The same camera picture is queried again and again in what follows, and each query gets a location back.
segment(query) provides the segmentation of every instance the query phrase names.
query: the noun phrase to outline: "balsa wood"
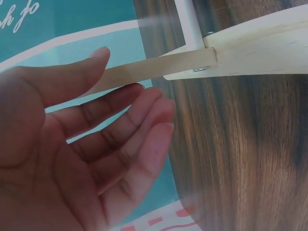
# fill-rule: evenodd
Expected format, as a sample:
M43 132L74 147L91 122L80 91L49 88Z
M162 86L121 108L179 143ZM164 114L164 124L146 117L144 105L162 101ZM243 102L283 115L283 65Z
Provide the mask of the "balsa wood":
M218 64L164 76L198 77L308 74L308 5L272 13L204 38L217 52ZM172 53L185 52L186 46Z
M216 64L217 57L213 48L181 52L125 64L106 69L100 81L85 95L146 79Z

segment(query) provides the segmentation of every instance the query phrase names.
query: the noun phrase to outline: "metal screw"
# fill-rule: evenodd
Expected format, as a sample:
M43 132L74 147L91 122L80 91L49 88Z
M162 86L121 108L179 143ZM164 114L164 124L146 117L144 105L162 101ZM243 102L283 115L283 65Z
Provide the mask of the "metal screw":
M206 37L206 36L212 35L212 34L214 34L214 33L215 33L215 32L210 31L210 32L208 32L205 36L203 36L203 38ZM199 71L205 71L206 69L207 69L207 67L200 67L200 68L194 69L193 71L194 71L194 72L199 72Z

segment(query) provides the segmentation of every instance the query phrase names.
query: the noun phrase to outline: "wooden board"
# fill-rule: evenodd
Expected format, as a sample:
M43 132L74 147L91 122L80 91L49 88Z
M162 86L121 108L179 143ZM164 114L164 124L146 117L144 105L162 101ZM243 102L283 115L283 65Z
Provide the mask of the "wooden board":
M168 80L265 74L308 73L308 5L272 13L204 38L218 64L206 71L185 71ZM185 52L183 46L171 53Z
M134 0L147 58L184 45L174 2ZM203 35L307 0L194 0ZM177 104L169 151L204 231L308 230L308 76L152 80Z

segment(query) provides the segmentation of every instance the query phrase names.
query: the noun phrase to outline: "teal background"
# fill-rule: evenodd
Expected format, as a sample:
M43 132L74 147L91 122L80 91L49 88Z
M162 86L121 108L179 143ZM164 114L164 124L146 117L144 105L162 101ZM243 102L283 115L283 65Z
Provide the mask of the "teal background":
M13 15L17 23L19 13L27 2L28 0L4 0L0 6L0 21L3 20L10 6L15 3L17 8ZM38 11L25 17L16 34L13 34L14 22L11 26L0 30L0 62L57 36L136 19L132 0L32 0L32 4L34 2L40 3ZM108 68L145 59L140 30L136 28L54 47L15 65L49 66L73 63L87 58L89 54L102 46L107 46L111 51ZM141 84L147 88L152 86L150 80L143 81ZM108 92L110 90L65 102L47 108L46 112L80 105ZM103 129L121 114L123 112L104 121L95 129L68 140L68 143ZM122 224L177 200L178 196L168 159L146 199Z
M54 37L136 19L132 0L32 0L31 6L35 2L38 10L24 18L15 34L13 28L28 0L3 0L0 5L2 21L16 4L13 23L0 29L0 62Z

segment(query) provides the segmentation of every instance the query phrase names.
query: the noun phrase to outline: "red line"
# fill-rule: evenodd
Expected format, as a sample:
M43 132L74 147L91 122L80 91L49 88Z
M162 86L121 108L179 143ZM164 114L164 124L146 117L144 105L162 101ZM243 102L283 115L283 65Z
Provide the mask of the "red line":
M196 222L193 222L193 223L186 224L186 225L174 225L174 226L164 228L161 231L167 231L167 230L172 230L172 229L176 229L176 228L186 228L186 227L193 226L193 225L196 225L196 224L197 224Z

